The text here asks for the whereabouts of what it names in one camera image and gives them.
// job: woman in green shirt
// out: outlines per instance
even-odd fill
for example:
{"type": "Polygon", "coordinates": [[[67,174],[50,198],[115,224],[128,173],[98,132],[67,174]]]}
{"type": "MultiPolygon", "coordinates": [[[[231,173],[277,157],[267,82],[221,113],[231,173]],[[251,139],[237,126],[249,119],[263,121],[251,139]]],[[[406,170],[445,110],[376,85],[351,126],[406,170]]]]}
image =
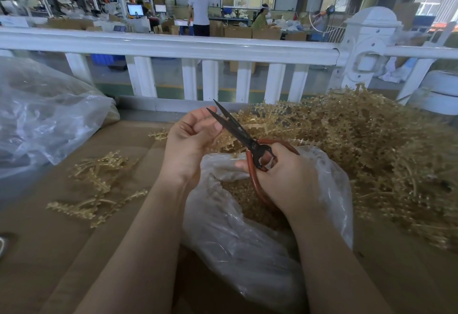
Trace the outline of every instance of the woman in green shirt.
{"type": "Polygon", "coordinates": [[[267,27],[274,26],[275,23],[273,22],[270,26],[267,24],[267,18],[270,18],[269,6],[267,4],[262,4],[261,9],[251,25],[252,29],[266,29],[267,27]]]}

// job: black pants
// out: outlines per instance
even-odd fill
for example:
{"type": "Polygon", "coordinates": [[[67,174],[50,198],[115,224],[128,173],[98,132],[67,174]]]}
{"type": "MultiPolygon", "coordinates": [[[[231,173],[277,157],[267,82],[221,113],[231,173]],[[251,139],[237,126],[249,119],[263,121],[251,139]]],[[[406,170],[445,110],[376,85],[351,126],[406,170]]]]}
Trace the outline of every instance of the black pants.
{"type": "Polygon", "coordinates": [[[210,25],[200,26],[198,24],[193,25],[195,37],[209,37],[210,36],[210,25]]]}

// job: clear plastic bag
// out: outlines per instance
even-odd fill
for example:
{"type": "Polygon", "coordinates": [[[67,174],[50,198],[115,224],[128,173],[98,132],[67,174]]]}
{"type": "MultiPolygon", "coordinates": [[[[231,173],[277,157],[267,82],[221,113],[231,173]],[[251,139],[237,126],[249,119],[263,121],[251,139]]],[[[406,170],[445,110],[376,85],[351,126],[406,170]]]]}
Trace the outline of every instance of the clear plastic bag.
{"type": "Polygon", "coordinates": [[[114,100],[32,59],[0,57],[0,178],[57,164],[102,125],[114,100]]]}
{"type": "MultiPolygon", "coordinates": [[[[317,148],[298,151],[315,161],[320,201],[352,247],[352,200],[346,173],[317,148]]],[[[186,202],[182,242],[247,299],[284,313],[301,312],[306,296],[301,264],[294,257],[294,236],[244,219],[240,205],[221,186],[220,181],[248,178],[235,167],[236,160],[230,154],[204,156],[199,185],[186,202]]]]}

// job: scissor blade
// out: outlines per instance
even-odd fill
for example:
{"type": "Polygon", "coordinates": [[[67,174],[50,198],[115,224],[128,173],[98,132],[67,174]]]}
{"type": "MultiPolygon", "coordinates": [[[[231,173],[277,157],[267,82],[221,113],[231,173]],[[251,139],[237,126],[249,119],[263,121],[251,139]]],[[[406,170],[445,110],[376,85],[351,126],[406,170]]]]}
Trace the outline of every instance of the scissor blade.
{"type": "Polygon", "coordinates": [[[237,128],[240,132],[242,132],[247,138],[251,139],[251,135],[242,127],[242,125],[228,112],[219,102],[213,100],[216,103],[216,106],[221,110],[222,114],[229,119],[229,122],[234,124],[234,127],[237,128]]]}
{"type": "Polygon", "coordinates": [[[214,111],[207,108],[209,113],[224,127],[228,130],[230,134],[232,134],[239,142],[242,143],[243,146],[250,149],[251,146],[251,138],[247,138],[246,135],[241,132],[238,127],[233,125],[231,122],[227,121],[226,119],[222,118],[220,115],[215,113],[214,111]]]}

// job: cardboard table surface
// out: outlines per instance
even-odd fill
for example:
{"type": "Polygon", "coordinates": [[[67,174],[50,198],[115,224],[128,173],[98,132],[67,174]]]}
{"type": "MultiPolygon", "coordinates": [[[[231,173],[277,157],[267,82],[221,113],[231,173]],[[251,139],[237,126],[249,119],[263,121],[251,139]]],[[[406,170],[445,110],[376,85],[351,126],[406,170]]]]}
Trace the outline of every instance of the cardboard table surface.
{"type": "MultiPolygon", "coordinates": [[[[165,141],[148,134],[167,124],[120,121],[97,132],[55,166],[30,194],[0,212],[0,234],[14,241],[0,259],[0,313],[72,313],[110,259],[141,207],[133,200],[97,229],[87,220],[46,210],[52,201],[88,197],[67,169],[84,157],[120,150],[139,158],[123,191],[150,188],[157,178],[165,141]]],[[[458,258],[408,236],[390,222],[354,221],[354,253],[396,313],[456,313],[458,258]]],[[[174,314],[271,313],[250,303],[203,265],[180,250],[174,314]]]]}

